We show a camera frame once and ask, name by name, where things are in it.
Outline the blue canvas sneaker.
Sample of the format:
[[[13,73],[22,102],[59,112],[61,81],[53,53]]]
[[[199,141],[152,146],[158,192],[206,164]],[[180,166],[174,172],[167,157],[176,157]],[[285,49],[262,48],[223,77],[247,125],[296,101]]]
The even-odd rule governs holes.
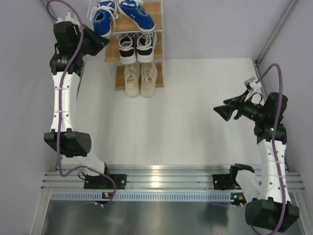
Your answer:
[[[155,30],[155,23],[152,16],[143,7],[142,0],[119,0],[117,7],[119,12],[131,19],[142,33],[150,33]]]
[[[103,38],[109,38],[116,28],[118,19],[117,5],[114,0],[101,0],[90,10],[89,20],[93,32]]]

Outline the black white sneaker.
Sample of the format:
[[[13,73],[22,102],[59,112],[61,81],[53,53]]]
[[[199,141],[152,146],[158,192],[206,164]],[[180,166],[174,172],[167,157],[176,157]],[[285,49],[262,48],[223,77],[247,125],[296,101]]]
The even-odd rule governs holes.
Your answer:
[[[157,33],[139,33],[136,43],[137,60],[140,63],[149,63],[154,59],[155,47],[157,43]]]
[[[124,65],[136,62],[135,39],[136,33],[124,33],[118,37],[120,62]]]

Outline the beige lace sneaker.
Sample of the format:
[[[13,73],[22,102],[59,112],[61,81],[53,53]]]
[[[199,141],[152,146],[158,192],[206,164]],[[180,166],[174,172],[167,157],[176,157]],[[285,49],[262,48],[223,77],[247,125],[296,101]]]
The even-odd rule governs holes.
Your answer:
[[[157,68],[155,63],[143,63],[140,69],[141,95],[149,98],[155,94],[157,81]]]
[[[138,62],[128,64],[124,68],[125,93],[128,97],[139,94],[140,65]]]

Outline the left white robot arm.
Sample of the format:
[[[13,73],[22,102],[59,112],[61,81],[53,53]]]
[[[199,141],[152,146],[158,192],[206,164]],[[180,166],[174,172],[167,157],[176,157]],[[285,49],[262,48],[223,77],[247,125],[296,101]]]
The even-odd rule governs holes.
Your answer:
[[[86,25],[59,21],[53,26],[57,40],[50,60],[54,83],[54,112],[44,141],[58,155],[61,176],[79,170],[85,189],[125,189],[127,176],[111,174],[105,162],[91,152],[91,136],[77,125],[77,93],[84,56],[96,56],[110,41]]]

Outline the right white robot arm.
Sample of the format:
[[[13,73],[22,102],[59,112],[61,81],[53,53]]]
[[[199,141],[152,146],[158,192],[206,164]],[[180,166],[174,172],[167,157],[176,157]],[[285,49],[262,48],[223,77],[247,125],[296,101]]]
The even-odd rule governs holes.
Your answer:
[[[285,150],[287,131],[281,123],[288,98],[270,93],[264,104],[256,104],[243,93],[214,107],[225,121],[237,111],[235,119],[244,116],[255,123],[254,135],[261,157],[262,180],[258,183],[252,167],[235,164],[228,182],[241,188],[246,198],[245,220],[254,228],[285,232],[298,218],[299,208],[292,205],[286,184]]]

